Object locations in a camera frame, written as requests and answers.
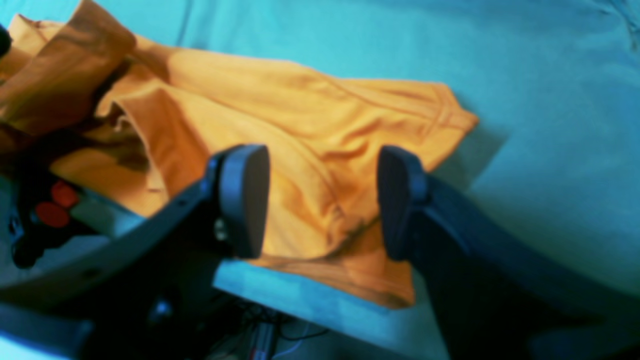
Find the right gripper black right finger side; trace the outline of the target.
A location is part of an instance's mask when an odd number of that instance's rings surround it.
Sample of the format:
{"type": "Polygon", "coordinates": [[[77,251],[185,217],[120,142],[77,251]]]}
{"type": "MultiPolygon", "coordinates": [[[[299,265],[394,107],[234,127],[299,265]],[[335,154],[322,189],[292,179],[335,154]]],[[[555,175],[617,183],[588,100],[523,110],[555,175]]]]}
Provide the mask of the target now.
{"type": "Polygon", "coordinates": [[[423,277],[452,360],[639,358],[637,296],[526,246],[399,146],[376,179],[386,251],[423,277]]]}

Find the right gripper black left finger side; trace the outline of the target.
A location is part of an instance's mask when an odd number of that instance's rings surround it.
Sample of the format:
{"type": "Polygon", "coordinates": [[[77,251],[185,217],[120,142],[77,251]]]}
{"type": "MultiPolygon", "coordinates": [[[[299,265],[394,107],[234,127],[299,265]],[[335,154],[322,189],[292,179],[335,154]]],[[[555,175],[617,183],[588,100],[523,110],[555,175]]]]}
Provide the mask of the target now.
{"type": "MultiPolygon", "coordinates": [[[[26,167],[49,171],[38,152],[14,172],[26,167]]],[[[232,146],[208,158],[204,174],[150,218],[81,187],[86,194],[71,214],[109,243],[48,249],[27,269],[11,257],[9,201],[1,358],[203,358],[224,319],[238,317],[234,297],[213,285],[221,261],[262,253],[270,171],[267,146],[232,146]]]]}

